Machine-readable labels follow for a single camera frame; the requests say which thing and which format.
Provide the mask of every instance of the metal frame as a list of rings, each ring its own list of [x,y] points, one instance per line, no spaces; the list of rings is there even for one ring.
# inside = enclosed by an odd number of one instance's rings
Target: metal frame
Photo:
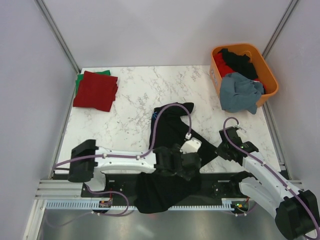
[[[53,17],[50,14],[50,11],[48,10],[46,4],[44,3],[43,0],[34,0],[39,9],[41,10],[45,20],[47,21],[48,25],[50,26],[52,32],[54,33],[58,43],[60,44],[61,48],[63,49],[64,53],[66,54],[68,60],[72,64],[74,70],[79,74],[81,72],[79,66],[77,65],[75,59],[73,58],[63,36],[61,35]],[[279,24],[277,25],[272,37],[270,38],[266,48],[263,51],[263,57],[266,58],[268,54],[270,53],[271,49],[273,48],[276,40],[278,39],[280,33],[282,32],[283,28],[285,27],[288,19],[290,18],[292,12],[294,9],[297,7],[298,3],[300,0],[291,0],[289,3],[285,13],[283,14]],[[64,125],[61,130],[61,135],[60,135],[60,140],[59,144],[57,145],[57,148],[55,150],[55,154],[53,157],[53,163],[57,161],[62,141],[64,139],[64,134],[66,131],[66,127],[68,124],[68,119],[70,116],[70,111],[72,108],[72,98],[70,99],[70,104],[69,104],[69,109],[65,118]],[[279,140],[279,134],[274,122],[274,118],[272,116],[272,112],[270,109],[270,106],[268,102],[264,104],[263,112],[266,118],[266,122],[270,131],[270,135],[272,138],[272,142],[275,147],[275,151],[280,163],[280,168],[281,170],[285,170],[285,156],[281,148],[281,143]],[[50,171],[49,173],[49,179],[51,178],[53,172]],[[291,180],[291,183],[296,185],[297,187],[303,189],[301,181],[298,180]],[[68,182],[67,180],[42,180],[40,181],[38,191],[35,196],[35,200],[31,209],[31,214],[29,216],[27,226],[25,229],[25,233],[23,235],[23,240],[36,240],[40,227],[41,227],[41,222],[44,217],[44,212],[46,205],[48,201],[55,201],[55,200],[66,200],[66,201],[83,201],[86,198],[81,197],[81,192],[82,192],[82,183],[71,183]],[[226,198],[223,199],[224,201],[237,201],[239,199],[237,198]]]
[[[168,211],[234,211],[235,209],[231,207],[232,200],[221,200],[221,205],[205,205],[205,206],[172,206]],[[89,200],[47,200],[45,209],[48,210],[125,210],[127,206],[110,206],[101,207],[100,201],[98,199]],[[129,206],[128,210],[137,211],[135,206]]]
[[[69,62],[71,63],[74,70],[79,74],[81,72],[81,69],[79,68],[76,60],[72,56],[71,51],[69,50],[61,32],[58,29],[57,24],[55,23],[47,5],[44,3],[43,0],[34,0],[35,4],[39,7],[44,19],[48,23],[49,27],[51,28],[56,40],[58,41],[59,45],[61,46],[64,54],[68,58]]]
[[[300,0],[291,0],[291,2],[289,3],[288,7],[286,8],[280,22],[278,23],[277,27],[275,28],[268,44],[266,45],[262,56],[266,59],[271,51],[271,49],[273,48],[274,44],[276,43],[276,41],[278,40],[282,30],[284,29],[286,23],[288,22],[289,18],[291,17],[292,13],[294,12],[294,10],[297,8],[298,3],[300,2]],[[286,170],[286,157],[285,157],[285,153],[283,151],[283,147],[279,138],[279,131],[277,130],[276,124],[275,124],[275,120],[273,117],[273,114],[271,112],[271,108],[270,105],[267,102],[264,103],[264,105],[262,106],[263,109],[263,113],[266,119],[266,123],[267,126],[269,128],[269,132],[271,135],[271,139],[274,145],[274,149],[275,149],[275,153],[276,156],[278,158],[278,161],[280,163],[280,168],[281,170]]]

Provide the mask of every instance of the white marble surface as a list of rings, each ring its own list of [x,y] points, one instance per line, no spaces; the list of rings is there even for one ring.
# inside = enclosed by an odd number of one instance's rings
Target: white marble surface
[[[262,108],[255,115],[247,111],[227,113],[209,76],[209,66],[151,66],[84,68],[90,72],[110,70],[118,77],[118,91],[110,112],[73,107],[61,146],[58,162],[68,160],[71,150],[87,139],[98,146],[126,151],[146,151],[151,133],[153,109],[169,103],[193,102],[192,128],[216,147],[219,130],[227,117],[234,116],[247,131],[248,139],[272,166],[280,171]],[[185,123],[188,118],[182,117]],[[201,172],[239,172],[234,161],[213,159]]]

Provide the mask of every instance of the red clothing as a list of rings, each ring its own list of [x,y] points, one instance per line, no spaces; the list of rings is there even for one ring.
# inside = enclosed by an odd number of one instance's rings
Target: red clothing
[[[112,103],[116,100],[117,80],[116,76],[85,71],[73,106],[110,112]]]
[[[215,64],[219,70],[219,73],[221,75],[221,78],[223,78],[225,75],[227,74],[232,74],[235,71],[233,71],[231,69],[231,67],[229,67],[226,62],[224,61],[224,59],[222,58],[222,52],[218,53],[217,55],[215,55],[213,57]]]

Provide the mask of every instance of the gray wall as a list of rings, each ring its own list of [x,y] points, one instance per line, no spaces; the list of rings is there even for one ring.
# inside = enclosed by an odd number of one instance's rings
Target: gray wall
[[[320,203],[320,1],[300,1],[267,62],[279,82],[270,99],[286,163]]]
[[[76,73],[33,0],[0,8],[0,239],[22,238]]]
[[[266,47],[290,0],[44,0],[85,67],[209,65],[211,50]]]

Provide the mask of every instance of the orange basket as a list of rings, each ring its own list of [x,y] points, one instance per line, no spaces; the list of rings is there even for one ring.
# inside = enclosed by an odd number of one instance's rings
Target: orange basket
[[[259,81],[265,87],[265,93],[261,96],[261,98],[256,102],[258,107],[261,107],[268,98],[275,95],[278,91],[278,82],[275,76],[272,74],[271,70],[269,69],[264,57],[261,55],[259,50],[249,43],[240,43],[240,44],[231,44],[231,45],[223,45],[218,46],[212,50],[211,53],[211,66],[210,66],[210,77],[212,79],[213,85],[215,87],[215,91],[220,97],[220,87],[222,78],[218,71],[217,65],[214,60],[214,56],[221,50],[221,49],[228,49],[229,52],[233,52],[238,55],[246,54],[250,57],[251,62],[254,65],[256,70],[256,74],[258,75]]]

